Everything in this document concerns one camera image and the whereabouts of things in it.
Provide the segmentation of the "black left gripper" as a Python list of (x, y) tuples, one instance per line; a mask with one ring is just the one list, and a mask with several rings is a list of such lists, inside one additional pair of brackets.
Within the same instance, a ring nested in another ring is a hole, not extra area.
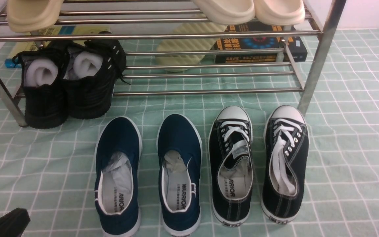
[(20, 237), (30, 223), (25, 208), (16, 208), (0, 218), (0, 237)]

